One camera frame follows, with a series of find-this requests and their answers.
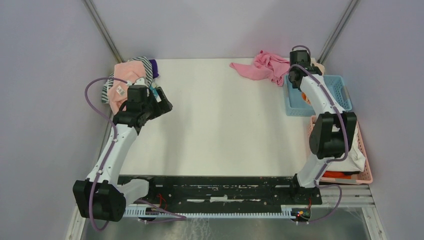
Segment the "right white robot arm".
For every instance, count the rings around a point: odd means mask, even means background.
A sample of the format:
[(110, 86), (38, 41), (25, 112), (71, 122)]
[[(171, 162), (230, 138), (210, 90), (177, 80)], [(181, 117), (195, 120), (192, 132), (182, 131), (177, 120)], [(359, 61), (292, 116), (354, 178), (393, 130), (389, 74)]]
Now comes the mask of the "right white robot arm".
[(289, 64), (289, 82), (305, 94), (316, 114), (316, 122), (309, 136), (311, 154), (294, 176), (297, 185), (288, 191), (293, 203), (302, 204), (309, 198), (308, 189), (319, 186), (320, 178), (329, 165), (348, 157), (357, 116), (345, 111), (331, 95), (320, 68), (312, 64), (310, 50), (306, 46), (296, 45), (292, 48)]

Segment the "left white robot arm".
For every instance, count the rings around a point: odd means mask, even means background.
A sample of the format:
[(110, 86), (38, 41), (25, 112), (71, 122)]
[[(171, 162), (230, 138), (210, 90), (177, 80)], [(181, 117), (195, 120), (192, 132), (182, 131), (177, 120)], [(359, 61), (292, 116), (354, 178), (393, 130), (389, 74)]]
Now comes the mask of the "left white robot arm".
[(161, 87), (151, 90), (145, 85), (132, 85), (127, 100), (111, 122), (111, 136), (105, 149), (86, 179), (77, 180), (72, 188), (82, 217), (91, 221), (118, 222), (126, 207), (138, 199), (150, 204), (158, 191), (144, 179), (132, 179), (123, 185), (118, 178), (126, 156), (141, 128), (173, 109)]

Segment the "orange cartoon towel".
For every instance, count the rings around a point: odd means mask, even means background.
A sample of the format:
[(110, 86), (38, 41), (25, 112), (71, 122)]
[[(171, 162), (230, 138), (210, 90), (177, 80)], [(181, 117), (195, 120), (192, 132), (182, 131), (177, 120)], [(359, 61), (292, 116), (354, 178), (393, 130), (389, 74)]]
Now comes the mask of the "orange cartoon towel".
[(307, 95), (304, 92), (301, 92), (301, 97), (302, 97), (302, 99), (305, 103), (307, 103), (310, 106), (312, 105), (309, 98), (307, 97)]

